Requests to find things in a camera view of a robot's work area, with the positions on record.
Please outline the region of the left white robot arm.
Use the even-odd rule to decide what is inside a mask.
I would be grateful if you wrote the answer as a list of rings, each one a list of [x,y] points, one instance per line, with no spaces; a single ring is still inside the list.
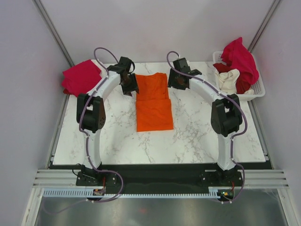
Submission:
[[[83,165],[91,169],[87,180],[93,185],[103,181],[103,173],[100,171],[100,133],[106,122],[104,101],[119,85],[125,96],[131,96],[132,92],[139,93],[134,70],[134,62],[122,56],[117,64],[105,70],[106,74],[88,93],[77,97],[76,121],[80,132],[84,134],[86,152]]]

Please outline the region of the orange t shirt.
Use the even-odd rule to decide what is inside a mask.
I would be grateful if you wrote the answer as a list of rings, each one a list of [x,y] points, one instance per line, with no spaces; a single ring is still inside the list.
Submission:
[[[138,132],[173,130],[172,106],[167,88],[167,75],[136,75],[136,130]]]

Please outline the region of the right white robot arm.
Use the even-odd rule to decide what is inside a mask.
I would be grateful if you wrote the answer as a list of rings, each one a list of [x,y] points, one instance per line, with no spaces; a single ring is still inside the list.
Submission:
[[[220,185],[227,185],[232,180],[230,170],[235,167],[233,158],[233,136],[239,131],[243,121],[240,102],[237,95],[226,95],[207,82],[197,69],[191,70],[185,58],[179,58],[170,64],[168,87],[191,89],[199,94],[211,106],[211,126],[218,136],[217,165],[215,179]]]

